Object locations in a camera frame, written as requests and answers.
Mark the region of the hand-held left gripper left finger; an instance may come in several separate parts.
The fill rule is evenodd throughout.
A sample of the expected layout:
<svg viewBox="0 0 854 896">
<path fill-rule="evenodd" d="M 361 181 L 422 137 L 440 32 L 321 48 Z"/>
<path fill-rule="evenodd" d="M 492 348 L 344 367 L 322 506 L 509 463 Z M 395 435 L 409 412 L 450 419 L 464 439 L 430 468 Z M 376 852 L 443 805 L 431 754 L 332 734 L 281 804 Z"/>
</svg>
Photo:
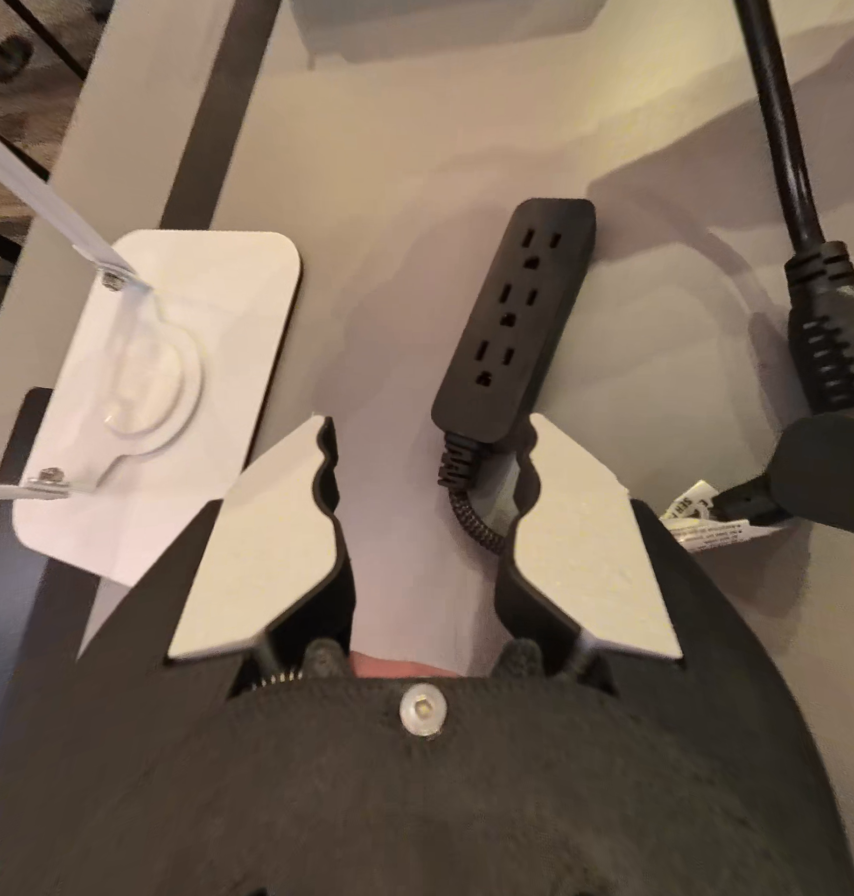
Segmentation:
<svg viewBox="0 0 854 896">
<path fill-rule="evenodd" d="M 309 643 L 349 651 L 351 559 L 336 518 L 332 418 L 314 415 L 249 465 L 227 493 L 167 657 L 267 651 L 300 662 Z"/>
</svg>

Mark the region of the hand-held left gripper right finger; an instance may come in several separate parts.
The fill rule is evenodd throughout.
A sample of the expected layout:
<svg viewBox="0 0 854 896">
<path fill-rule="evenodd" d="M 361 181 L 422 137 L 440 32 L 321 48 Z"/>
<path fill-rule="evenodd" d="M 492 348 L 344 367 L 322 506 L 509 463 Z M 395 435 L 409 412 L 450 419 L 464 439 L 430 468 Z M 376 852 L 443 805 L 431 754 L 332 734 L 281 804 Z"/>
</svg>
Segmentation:
<svg viewBox="0 0 854 896">
<path fill-rule="evenodd" d="M 573 653 L 681 660 L 629 490 L 539 413 L 525 423 L 518 466 L 496 579 L 508 633 L 535 642 L 549 674 Z"/>
</svg>

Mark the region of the black power strip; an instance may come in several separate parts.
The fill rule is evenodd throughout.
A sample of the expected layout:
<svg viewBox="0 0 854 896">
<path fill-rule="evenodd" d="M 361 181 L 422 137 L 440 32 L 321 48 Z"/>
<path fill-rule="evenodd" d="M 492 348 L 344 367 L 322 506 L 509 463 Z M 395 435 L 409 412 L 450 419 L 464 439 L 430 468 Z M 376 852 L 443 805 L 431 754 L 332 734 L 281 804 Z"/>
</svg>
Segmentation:
<svg viewBox="0 0 854 896">
<path fill-rule="evenodd" d="M 532 413 L 595 249 L 590 200 L 514 210 L 433 402 L 447 441 L 505 450 Z"/>
</svg>

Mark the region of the black flat strip plug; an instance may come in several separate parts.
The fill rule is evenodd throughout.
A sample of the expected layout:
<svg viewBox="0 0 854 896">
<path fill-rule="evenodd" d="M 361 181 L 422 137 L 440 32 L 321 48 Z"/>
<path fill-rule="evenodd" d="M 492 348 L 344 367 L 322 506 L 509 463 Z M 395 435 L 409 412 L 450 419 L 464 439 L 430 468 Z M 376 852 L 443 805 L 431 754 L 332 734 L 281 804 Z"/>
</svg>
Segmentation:
<svg viewBox="0 0 854 896">
<path fill-rule="evenodd" d="M 716 521 L 809 521 L 854 534 L 854 417 L 824 413 L 781 434 L 764 471 L 712 500 Z"/>
</svg>

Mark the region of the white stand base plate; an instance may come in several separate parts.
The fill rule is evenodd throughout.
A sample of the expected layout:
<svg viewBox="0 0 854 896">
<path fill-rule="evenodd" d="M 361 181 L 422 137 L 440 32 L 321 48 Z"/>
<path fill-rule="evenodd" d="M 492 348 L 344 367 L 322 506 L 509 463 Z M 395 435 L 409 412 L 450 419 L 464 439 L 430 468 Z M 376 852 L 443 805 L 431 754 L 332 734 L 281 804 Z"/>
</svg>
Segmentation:
<svg viewBox="0 0 854 896">
<path fill-rule="evenodd" d="M 135 230 L 137 276 L 90 289 L 12 505 L 18 540 L 136 584 L 246 464 L 301 280 L 275 232 Z"/>
</svg>

